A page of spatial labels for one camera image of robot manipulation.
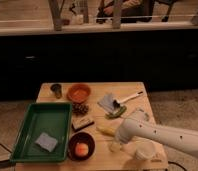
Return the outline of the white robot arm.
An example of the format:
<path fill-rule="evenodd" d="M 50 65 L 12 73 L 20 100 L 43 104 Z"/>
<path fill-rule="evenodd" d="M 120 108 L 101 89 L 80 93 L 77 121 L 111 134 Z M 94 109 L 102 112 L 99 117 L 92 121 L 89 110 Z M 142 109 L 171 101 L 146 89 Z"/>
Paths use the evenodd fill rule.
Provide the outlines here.
<path fill-rule="evenodd" d="M 154 124 L 143 110 L 135 110 L 123 119 L 114 141 L 127 144 L 134 136 L 147 138 L 198 158 L 198 131 Z"/>

